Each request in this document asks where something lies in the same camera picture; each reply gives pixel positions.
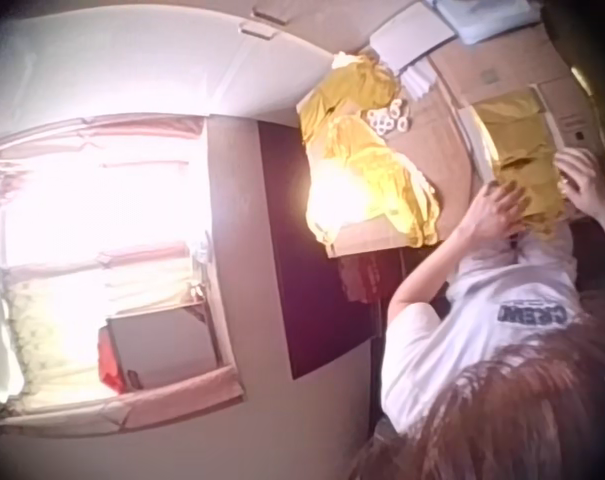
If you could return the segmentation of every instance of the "hair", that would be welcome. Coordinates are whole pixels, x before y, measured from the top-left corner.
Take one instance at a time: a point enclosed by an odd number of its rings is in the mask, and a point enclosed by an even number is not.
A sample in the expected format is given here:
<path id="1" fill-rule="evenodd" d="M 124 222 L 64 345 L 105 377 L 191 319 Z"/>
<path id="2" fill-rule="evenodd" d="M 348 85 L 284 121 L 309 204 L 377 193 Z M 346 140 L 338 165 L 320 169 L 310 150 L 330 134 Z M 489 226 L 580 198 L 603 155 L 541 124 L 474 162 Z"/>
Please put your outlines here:
<path id="1" fill-rule="evenodd" d="M 463 370 L 407 434 L 374 438 L 349 478 L 602 478 L 605 301 L 588 304 L 567 328 Z"/>

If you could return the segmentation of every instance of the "white wall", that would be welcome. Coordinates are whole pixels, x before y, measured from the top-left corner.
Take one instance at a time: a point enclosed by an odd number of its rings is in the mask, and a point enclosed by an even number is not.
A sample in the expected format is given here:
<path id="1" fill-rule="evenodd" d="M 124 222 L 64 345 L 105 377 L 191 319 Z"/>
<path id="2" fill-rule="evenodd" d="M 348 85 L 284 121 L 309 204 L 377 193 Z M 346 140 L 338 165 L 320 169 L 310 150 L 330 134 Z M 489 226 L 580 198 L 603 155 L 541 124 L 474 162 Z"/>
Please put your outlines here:
<path id="1" fill-rule="evenodd" d="M 127 112 L 264 118 L 295 104 L 332 56 L 304 40 L 238 32 L 244 20 L 197 8 L 94 8 L 0 28 L 0 136 Z"/>
<path id="2" fill-rule="evenodd" d="M 3 436 L 8 478 L 334 480 L 363 444 L 368 343 L 291 379 L 256 122 L 212 118 L 209 152 L 217 275 L 246 401 L 126 435 Z"/>

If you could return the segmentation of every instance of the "yellow clothing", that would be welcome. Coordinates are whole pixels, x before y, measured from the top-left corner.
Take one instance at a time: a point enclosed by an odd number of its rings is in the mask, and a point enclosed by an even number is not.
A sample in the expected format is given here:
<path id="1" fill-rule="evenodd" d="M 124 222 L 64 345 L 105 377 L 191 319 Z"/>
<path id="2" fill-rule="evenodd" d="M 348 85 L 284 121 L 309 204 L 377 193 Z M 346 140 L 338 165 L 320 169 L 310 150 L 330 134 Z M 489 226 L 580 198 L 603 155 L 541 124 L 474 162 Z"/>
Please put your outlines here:
<path id="1" fill-rule="evenodd" d="M 313 140 L 318 130 L 337 116 L 386 107 L 398 90 L 393 74 L 365 56 L 331 70 L 300 108 L 304 143 Z M 349 104 L 355 106 L 355 111 L 345 111 Z"/>
<path id="2" fill-rule="evenodd" d="M 437 242 L 433 188 L 359 116 L 331 122 L 324 158 L 311 175 L 307 222 L 318 241 L 331 244 L 344 224 L 386 215 L 411 247 Z"/>
<path id="3" fill-rule="evenodd" d="M 555 144 L 537 94 L 527 88 L 473 108 L 495 178 L 502 184 L 515 180 L 526 188 L 531 204 L 524 212 L 524 222 L 540 234 L 550 235 L 564 211 L 564 200 L 553 163 Z"/>

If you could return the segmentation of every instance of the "ceiling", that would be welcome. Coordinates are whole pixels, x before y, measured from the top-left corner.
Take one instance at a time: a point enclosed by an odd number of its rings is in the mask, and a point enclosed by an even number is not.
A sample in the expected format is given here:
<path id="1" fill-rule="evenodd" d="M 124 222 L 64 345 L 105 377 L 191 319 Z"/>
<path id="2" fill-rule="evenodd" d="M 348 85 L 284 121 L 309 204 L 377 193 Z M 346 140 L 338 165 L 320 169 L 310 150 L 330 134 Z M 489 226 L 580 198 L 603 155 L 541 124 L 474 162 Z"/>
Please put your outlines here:
<path id="1" fill-rule="evenodd" d="M 388 19 L 418 0 L 46 0 L 21 5 L 23 16 L 39 16 L 109 5 L 176 5 L 249 18 L 251 9 L 286 20 L 284 31 L 331 53 L 354 52 Z"/>
<path id="2" fill-rule="evenodd" d="M 109 113 L 249 117 L 297 125 L 295 105 L 415 0 L 47 0 L 0 29 L 0 136 Z M 252 5 L 289 23 L 271 40 Z"/>

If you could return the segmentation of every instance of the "dark brown panel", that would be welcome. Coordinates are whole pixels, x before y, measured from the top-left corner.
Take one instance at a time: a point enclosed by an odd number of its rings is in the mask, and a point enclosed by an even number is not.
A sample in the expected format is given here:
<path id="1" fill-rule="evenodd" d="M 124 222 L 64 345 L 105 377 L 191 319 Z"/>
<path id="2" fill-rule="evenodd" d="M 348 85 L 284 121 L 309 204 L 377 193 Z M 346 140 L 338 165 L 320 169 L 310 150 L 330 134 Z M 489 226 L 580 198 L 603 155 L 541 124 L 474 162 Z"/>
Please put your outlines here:
<path id="1" fill-rule="evenodd" d="M 336 260 L 306 224 L 310 174 L 298 129 L 260 122 L 271 237 L 293 378 L 372 336 L 369 307 L 347 301 Z"/>

